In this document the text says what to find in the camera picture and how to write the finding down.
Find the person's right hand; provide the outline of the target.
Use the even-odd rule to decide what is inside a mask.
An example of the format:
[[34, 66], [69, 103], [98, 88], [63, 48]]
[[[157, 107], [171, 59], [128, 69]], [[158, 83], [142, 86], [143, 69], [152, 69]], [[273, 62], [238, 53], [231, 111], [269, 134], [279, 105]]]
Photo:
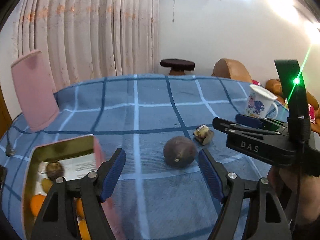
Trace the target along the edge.
[[300, 187], [298, 187], [298, 174], [296, 168], [271, 167], [267, 179], [280, 194], [283, 187], [287, 186], [291, 196], [285, 214], [289, 220], [296, 217], [296, 224], [306, 225], [314, 222], [319, 217], [319, 178], [301, 174]]

